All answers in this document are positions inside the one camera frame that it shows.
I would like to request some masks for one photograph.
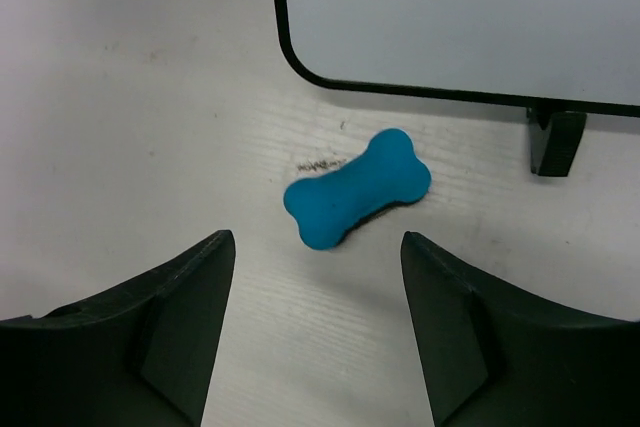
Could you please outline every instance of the white surface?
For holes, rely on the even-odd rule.
[[[591,117],[571,177],[523,111],[316,89],[272,0],[0,0],[0,316],[92,295],[233,230],[205,427],[432,425],[399,248],[423,232],[528,290],[640,314],[640,122]],[[334,252],[282,207],[296,164],[413,137],[433,190]]]
[[[640,0],[287,0],[337,80],[640,105]]]

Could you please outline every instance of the blue object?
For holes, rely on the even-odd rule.
[[[431,173],[399,129],[378,133],[367,150],[339,170],[301,179],[284,193],[284,206],[312,249],[338,245],[347,233],[385,207],[425,196]]]

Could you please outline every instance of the white table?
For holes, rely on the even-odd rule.
[[[640,315],[640,120],[592,116],[571,176],[528,173],[524,112],[326,92],[272,0],[0,0],[0,316],[42,315],[232,229],[203,425],[428,426],[405,230],[548,299]],[[297,164],[406,129],[424,201],[332,252],[282,207]]]

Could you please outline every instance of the white board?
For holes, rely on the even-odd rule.
[[[640,0],[287,0],[330,80],[640,105]]]

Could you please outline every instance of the black edge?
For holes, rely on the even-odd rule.
[[[493,94],[488,92],[472,92],[464,90],[434,89],[430,87],[414,87],[408,85],[370,84],[366,82],[348,82],[344,80],[327,79],[315,74],[305,67],[293,50],[291,34],[289,32],[287,0],[275,0],[275,8],[278,38],[280,40],[280,48],[282,49],[284,57],[300,77],[319,87],[332,90],[354,90],[377,94],[429,97],[433,99],[458,100],[462,102],[476,102],[528,108],[534,108],[538,105],[547,105],[549,103],[561,103],[563,110],[566,111],[640,117],[640,106],[637,105],[552,99],[546,97],[529,97],[524,95]]]

